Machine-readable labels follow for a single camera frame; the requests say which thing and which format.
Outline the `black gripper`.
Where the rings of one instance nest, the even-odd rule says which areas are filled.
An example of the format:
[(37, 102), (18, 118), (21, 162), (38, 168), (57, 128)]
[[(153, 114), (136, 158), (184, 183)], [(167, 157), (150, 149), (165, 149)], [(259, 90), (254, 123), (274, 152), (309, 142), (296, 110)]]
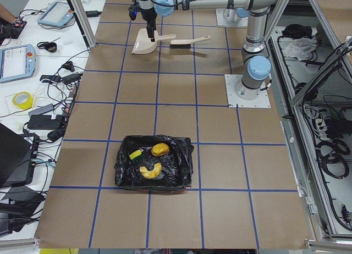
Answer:
[(129, 9), (129, 17), (130, 20), (134, 21), (136, 19), (137, 13), (141, 13), (142, 18), (144, 21), (147, 22), (147, 35), (148, 38), (151, 39), (152, 42), (155, 41), (155, 34), (154, 31), (156, 29), (156, 18), (157, 18), (157, 13), (155, 12), (154, 8), (150, 9), (142, 9), (140, 8), (138, 3), (133, 3), (130, 5)]

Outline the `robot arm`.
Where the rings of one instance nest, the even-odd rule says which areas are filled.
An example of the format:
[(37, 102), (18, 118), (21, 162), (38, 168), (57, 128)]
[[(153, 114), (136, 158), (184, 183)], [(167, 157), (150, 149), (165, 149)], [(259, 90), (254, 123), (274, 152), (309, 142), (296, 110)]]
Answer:
[(175, 35), (158, 34), (156, 18), (169, 16), (175, 10), (194, 9), (237, 9), (249, 13), (246, 40), (243, 43), (243, 55), (259, 55), (265, 48), (267, 14), (270, 5), (276, 0), (133, 0), (129, 7), (129, 16), (135, 20), (141, 13), (146, 27), (139, 30), (132, 50), (133, 54), (149, 54), (157, 47), (157, 42), (171, 40)]

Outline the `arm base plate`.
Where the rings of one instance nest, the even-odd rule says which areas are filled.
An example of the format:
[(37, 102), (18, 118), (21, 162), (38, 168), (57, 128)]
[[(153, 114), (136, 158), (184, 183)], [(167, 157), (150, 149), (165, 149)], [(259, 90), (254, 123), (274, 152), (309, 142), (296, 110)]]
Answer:
[(225, 87), (230, 108), (270, 108), (270, 100), (263, 81), (259, 89), (248, 89), (242, 75), (225, 74)]
[(216, 9), (218, 27), (247, 28), (249, 12), (243, 8)]

